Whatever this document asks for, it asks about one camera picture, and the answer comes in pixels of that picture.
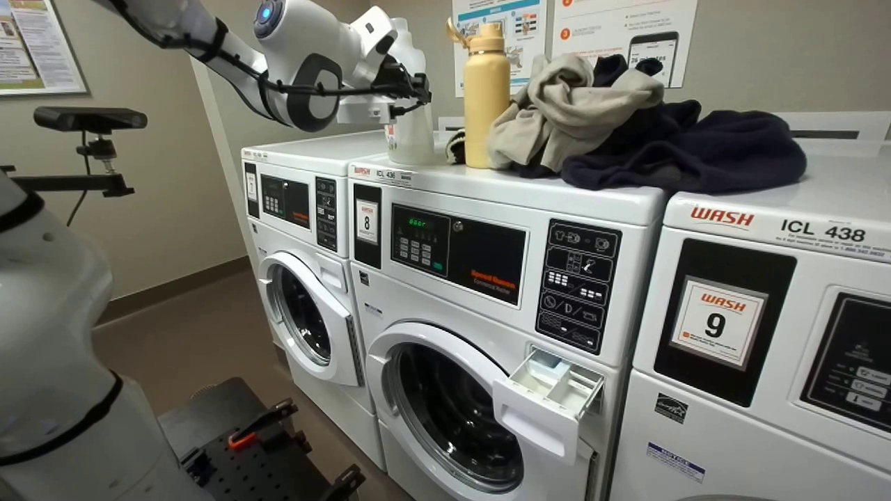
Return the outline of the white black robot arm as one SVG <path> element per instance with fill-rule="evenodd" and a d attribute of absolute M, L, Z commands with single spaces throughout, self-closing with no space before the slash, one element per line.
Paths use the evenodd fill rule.
<path fill-rule="evenodd" d="M 224 78 L 263 120 L 320 131 L 375 94 L 414 108 L 393 16 L 343 21 L 315 0 L 260 0 L 238 38 L 202 0 L 99 0 L 142 38 Z M 106 256 L 0 179 L 0 482 L 17 501 L 214 501 L 171 454 L 142 387 L 93 354 L 111 298 Z"/>

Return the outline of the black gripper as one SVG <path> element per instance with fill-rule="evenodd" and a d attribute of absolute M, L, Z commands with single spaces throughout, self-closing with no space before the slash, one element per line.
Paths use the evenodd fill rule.
<path fill-rule="evenodd" d="M 394 57 L 384 57 L 379 63 L 379 73 L 370 80 L 370 92 L 394 99 L 414 99 L 418 105 L 430 102 L 427 84 L 414 84 L 414 76 Z"/>

